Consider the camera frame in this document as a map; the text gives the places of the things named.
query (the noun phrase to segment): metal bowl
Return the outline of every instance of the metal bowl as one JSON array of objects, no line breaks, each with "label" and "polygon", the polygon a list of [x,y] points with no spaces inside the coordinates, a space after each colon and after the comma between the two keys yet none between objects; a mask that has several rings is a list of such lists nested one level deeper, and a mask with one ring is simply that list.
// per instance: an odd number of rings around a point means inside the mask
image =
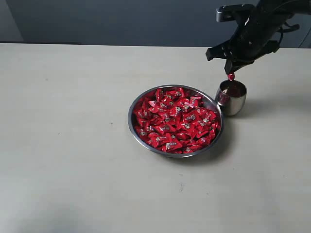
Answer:
[{"label": "metal bowl", "polygon": [[[149,146],[147,143],[145,143],[143,140],[141,140],[141,138],[139,137],[139,135],[136,133],[135,129],[134,129],[134,125],[137,124],[137,120],[136,120],[136,116],[133,113],[133,109],[136,106],[136,104],[139,102],[139,100],[143,97],[145,97],[146,95],[151,96],[153,95],[156,90],[158,88],[162,88],[162,90],[164,91],[168,91],[168,90],[174,90],[178,87],[182,87],[184,89],[185,92],[189,93],[191,96],[201,96],[202,97],[202,106],[212,110],[215,112],[215,114],[217,115],[216,119],[220,122],[220,130],[217,133],[216,137],[214,138],[214,140],[207,146],[204,147],[201,150],[198,150],[196,152],[193,153],[189,153],[189,154],[172,154],[172,153],[167,153],[167,152],[163,152],[160,150],[157,150],[151,146]],[[143,145],[145,148],[147,148],[148,150],[151,150],[155,153],[158,154],[162,154],[166,157],[171,157],[171,158],[185,158],[185,157],[190,157],[190,156],[194,156],[197,154],[200,154],[208,149],[210,149],[213,145],[215,145],[215,143],[217,142],[217,140],[219,139],[220,135],[222,134],[223,128],[224,128],[224,116],[223,113],[220,109],[220,107],[217,105],[217,103],[207,94],[203,93],[202,91],[199,91],[195,88],[189,87],[189,86],[182,86],[182,85],[164,85],[164,86],[157,86],[154,87],[148,91],[145,91],[144,93],[142,93],[140,96],[138,96],[136,98],[136,100],[134,100],[134,102],[132,103],[130,110],[128,111],[128,126],[130,128],[130,131],[132,133],[132,135],[134,136],[134,138],[141,144]]]}]

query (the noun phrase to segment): white table surface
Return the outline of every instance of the white table surface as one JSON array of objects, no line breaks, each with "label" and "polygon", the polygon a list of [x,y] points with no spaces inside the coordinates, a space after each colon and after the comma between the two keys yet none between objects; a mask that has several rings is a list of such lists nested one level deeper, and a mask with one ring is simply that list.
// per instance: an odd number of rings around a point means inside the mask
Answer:
[{"label": "white table surface", "polygon": [[0,232],[306,233],[311,229],[311,50],[237,72],[243,111],[208,153],[139,145],[127,111],[143,91],[214,96],[206,48],[0,45]]}]

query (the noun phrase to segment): gray wall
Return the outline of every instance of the gray wall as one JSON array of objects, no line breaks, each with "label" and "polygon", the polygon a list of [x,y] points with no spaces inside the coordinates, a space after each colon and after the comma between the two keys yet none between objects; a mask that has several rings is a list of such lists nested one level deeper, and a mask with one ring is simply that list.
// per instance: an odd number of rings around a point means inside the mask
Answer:
[{"label": "gray wall", "polygon": [[23,41],[5,0],[0,0],[0,41]]},{"label": "gray wall", "polygon": [[[257,0],[7,0],[26,42],[98,45],[214,46],[227,40],[235,22],[217,23],[215,9]],[[301,29],[284,36],[298,47],[311,17],[289,23]],[[307,38],[303,46],[310,44]]]}]

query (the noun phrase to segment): metal cup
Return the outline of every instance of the metal cup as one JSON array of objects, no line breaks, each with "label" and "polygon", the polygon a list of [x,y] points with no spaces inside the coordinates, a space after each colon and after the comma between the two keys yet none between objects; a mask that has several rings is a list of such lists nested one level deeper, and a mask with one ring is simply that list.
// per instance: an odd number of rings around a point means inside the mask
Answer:
[{"label": "metal cup", "polygon": [[244,84],[236,80],[225,80],[219,85],[215,101],[226,116],[233,116],[243,108],[246,94]]}]

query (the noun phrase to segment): robotic arm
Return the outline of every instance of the robotic arm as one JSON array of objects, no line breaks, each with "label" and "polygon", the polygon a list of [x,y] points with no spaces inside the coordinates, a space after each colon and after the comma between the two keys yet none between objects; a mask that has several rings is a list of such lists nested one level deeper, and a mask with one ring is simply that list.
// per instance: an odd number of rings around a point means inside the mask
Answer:
[{"label": "robotic arm", "polygon": [[[260,0],[251,4],[222,6],[216,11],[216,20],[235,20],[238,24],[233,36],[206,51],[207,60],[226,59],[225,72],[232,74],[263,55],[276,52],[284,33],[299,29],[286,20],[294,14],[311,15],[311,0]],[[270,40],[274,33],[281,33],[279,41]]]}]

